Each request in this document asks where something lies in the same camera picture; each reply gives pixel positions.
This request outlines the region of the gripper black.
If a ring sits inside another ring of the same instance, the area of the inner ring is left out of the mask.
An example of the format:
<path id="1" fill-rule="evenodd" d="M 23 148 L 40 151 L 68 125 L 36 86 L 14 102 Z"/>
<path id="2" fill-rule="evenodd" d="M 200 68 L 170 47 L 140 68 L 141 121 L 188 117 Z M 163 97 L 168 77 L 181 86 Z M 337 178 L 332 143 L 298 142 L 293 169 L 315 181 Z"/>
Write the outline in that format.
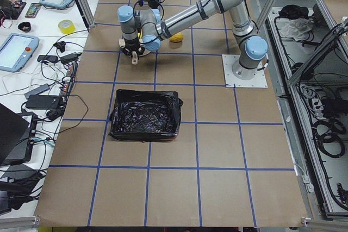
<path id="1" fill-rule="evenodd" d="M 142 7 L 145 3 L 151 8 L 151 9 L 158 9 L 160 6 L 159 0 L 138 0 L 138 4 L 140 7 Z"/>
<path id="2" fill-rule="evenodd" d="M 140 57 L 143 56 L 145 48 L 138 40 L 121 40 L 121 51 L 129 57 Z"/>

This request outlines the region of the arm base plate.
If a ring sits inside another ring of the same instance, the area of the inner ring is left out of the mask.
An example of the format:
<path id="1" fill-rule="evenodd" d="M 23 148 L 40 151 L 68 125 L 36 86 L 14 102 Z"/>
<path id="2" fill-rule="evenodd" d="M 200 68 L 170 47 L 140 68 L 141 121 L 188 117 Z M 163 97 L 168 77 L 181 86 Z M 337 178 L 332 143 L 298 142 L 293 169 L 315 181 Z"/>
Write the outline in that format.
<path id="1" fill-rule="evenodd" d="M 222 64 L 226 87 L 237 88 L 262 88 L 268 87 L 263 64 L 260 62 L 257 68 L 245 69 L 239 64 L 239 54 L 222 55 Z"/>

